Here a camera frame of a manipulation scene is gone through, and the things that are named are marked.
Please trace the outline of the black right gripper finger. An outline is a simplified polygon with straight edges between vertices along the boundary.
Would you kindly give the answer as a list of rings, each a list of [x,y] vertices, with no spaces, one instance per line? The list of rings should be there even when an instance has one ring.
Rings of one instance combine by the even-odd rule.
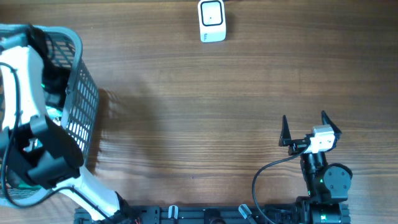
[[[280,133],[280,142],[291,142],[292,138],[290,135],[290,129],[289,129],[289,124],[287,121],[286,115],[283,115],[282,117],[282,130]]]
[[[322,110],[321,112],[321,117],[322,117],[322,123],[324,125],[328,124],[331,126],[332,130],[334,131],[335,136],[340,137],[341,136],[341,130],[337,127],[337,125],[329,118],[325,110]]]

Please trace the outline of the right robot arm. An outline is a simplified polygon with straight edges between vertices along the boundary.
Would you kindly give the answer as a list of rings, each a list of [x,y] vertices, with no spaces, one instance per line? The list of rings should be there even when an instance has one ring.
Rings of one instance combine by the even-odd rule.
[[[340,163],[328,163],[326,153],[336,147],[342,131],[321,112],[322,124],[302,139],[292,139],[287,117],[282,117],[279,146],[287,146],[290,156],[300,157],[300,168],[308,196],[297,197],[292,219],[295,223],[350,223],[345,201],[351,187],[353,173]]]

